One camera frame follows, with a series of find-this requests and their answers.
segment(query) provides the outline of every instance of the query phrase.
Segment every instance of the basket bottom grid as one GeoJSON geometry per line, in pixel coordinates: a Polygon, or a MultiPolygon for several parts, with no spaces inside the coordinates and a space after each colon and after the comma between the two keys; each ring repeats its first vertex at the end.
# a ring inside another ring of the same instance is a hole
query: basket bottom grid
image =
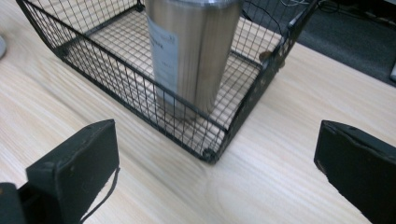
{"type": "MultiPolygon", "coordinates": [[[[120,57],[147,77],[153,78],[149,31],[145,12],[131,10],[108,26],[98,29],[90,39],[120,57]]],[[[249,87],[259,74],[260,52],[271,50],[279,38],[258,25],[241,19],[233,42],[233,50],[227,61],[220,83],[215,108],[210,118],[228,130],[236,110],[249,87]],[[260,33],[262,38],[248,33],[260,33]]],[[[206,119],[180,120],[171,116],[157,103],[155,87],[130,68],[104,54],[89,41],[67,45],[64,57],[87,76],[114,92],[130,107],[146,117],[156,128],[196,153],[202,155],[210,148],[219,150],[226,133],[206,119]]]]}

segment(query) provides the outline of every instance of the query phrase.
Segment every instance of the label on metal container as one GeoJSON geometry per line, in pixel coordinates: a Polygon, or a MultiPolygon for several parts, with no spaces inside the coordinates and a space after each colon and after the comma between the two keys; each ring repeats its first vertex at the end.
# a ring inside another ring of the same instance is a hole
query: label on metal container
{"type": "MultiPolygon", "coordinates": [[[[168,90],[177,93],[177,35],[164,30],[149,17],[148,32],[155,80],[163,84],[168,90]]],[[[174,99],[170,95],[158,89],[157,94],[163,97],[167,103],[174,104],[174,99]]]]}

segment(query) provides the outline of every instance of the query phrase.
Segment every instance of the silver cylinder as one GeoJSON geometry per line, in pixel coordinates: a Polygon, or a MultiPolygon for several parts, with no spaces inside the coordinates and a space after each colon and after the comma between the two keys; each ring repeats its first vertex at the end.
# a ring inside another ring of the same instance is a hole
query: silver cylinder
{"type": "MultiPolygon", "coordinates": [[[[155,80],[210,113],[242,5],[243,0],[146,0],[155,80]]],[[[156,93],[167,111],[192,114],[163,91],[156,93]]]]}

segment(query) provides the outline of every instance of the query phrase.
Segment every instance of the black wire basket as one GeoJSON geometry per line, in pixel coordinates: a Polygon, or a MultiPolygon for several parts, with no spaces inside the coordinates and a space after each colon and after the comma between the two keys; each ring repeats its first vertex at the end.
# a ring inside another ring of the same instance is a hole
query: black wire basket
{"type": "Polygon", "coordinates": [[[215,108],[207,114],[155,81],[144,0],[17,2],[57,57],[193,156],[209,163],[218,161],[230,144],[317,3],[244,3],[215,108]],[[175,104],[194,114],[194,119],[166,111],[160,106],[156,89],[172,96],[175,104]]]}

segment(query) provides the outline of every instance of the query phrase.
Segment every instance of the table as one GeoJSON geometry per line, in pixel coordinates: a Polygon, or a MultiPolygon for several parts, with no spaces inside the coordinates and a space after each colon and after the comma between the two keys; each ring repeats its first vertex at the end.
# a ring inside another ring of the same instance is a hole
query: table
{"type": "MultiPolygon", "coordinates": [[[[0,182],[82,127],[116,121],[119,183],[87,223],[369,223],[313,163],[323,119],[396,146],[396,89],[296,45],[216,165],[196,160],[62,63],[0,2],[0,182]]],[[[106,189],[101,192],[101,200],[106,189]]]]}

